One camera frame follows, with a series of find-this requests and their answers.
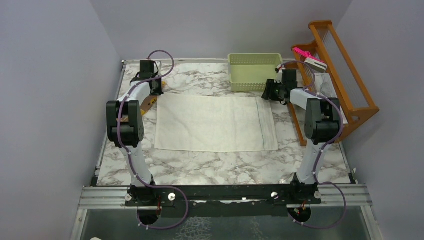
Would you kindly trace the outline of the white towel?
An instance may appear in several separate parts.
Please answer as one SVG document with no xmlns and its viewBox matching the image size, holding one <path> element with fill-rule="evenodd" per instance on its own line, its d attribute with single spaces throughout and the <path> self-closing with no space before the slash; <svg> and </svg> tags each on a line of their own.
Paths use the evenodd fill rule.
<svg viewBox="0 0 424 240">
<path fill-rule="evenodd" d="M 156 149 L 189 152 L 262 152 L 278 147 L 269 101 L 259 97 L 158 98 Z"/>
</svg>

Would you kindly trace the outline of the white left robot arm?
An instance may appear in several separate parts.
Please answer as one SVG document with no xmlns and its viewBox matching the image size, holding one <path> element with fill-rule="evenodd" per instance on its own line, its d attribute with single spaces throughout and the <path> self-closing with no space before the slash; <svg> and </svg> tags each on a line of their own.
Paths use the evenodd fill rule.
<svg viewBox="0 0 424 240">
<path fill-rule="evenodd" d="M 141 188 L 138 199 L 147 206 L 155 203 L 157 191 L 151 188 L 154 178 L 142 148 L 145 128 L 141 105 L 154 94 L 162 93 L 161 67 L 159 61 L 141 60 L 139 72 L 130 81 L 129 89 L 118 99 L 106 103 L 107 137 L 124 155 L 131 176 L 130 185 Z"/>
</svg>

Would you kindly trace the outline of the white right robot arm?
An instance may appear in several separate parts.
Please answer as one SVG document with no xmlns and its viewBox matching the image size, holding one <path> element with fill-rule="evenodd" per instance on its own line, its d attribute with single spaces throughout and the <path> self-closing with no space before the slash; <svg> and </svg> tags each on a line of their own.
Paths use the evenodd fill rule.
<svg viewBox="0 0 424 240">
<path fill-rule="evenodd" d="M 276 77 L 266 81 L 261 98 L 290 103 L 305 110 L 306 152 L 296 178 L 302 184 L 318 184 L 322 158 L 328 146 L 341 136 L 344 128 L 340 101 L 299 87 L 297 71 L 294 69 L 277 68 L 275 71 Z"/>
</svg>

